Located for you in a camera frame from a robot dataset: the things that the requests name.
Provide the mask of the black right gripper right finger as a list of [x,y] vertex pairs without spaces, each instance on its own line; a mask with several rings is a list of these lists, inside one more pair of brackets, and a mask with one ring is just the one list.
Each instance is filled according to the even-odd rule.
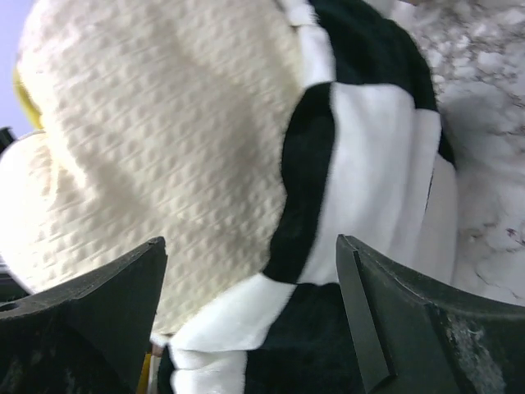
[[522,393],[524,308],[469,294],[350,236],[336,268],[366,393]]

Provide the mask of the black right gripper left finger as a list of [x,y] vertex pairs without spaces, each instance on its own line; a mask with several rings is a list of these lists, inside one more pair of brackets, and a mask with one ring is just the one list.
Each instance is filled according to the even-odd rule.
[[3,393],[134,393],[167,265],[161,237],[1,304]]

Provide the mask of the black white checkered pillowcase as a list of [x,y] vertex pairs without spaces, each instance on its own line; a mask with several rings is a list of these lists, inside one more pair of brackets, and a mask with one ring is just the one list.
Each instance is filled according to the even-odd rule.
[[269,260],[169,340],[161,393],[360,393],[337,237],[404,264],[454,262],[454,156],[430,69],[391,2],[281,7],[306,76],[285,132]]

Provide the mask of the white pillow yellow edge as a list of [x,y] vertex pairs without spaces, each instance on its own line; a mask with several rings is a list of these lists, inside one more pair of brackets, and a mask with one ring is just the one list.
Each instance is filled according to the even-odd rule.
[[40,128],[1,159],[1,255],[31,292],[166,241],[176,332],[267,262],[302,90],[273,1],[37,1],[16,66]]

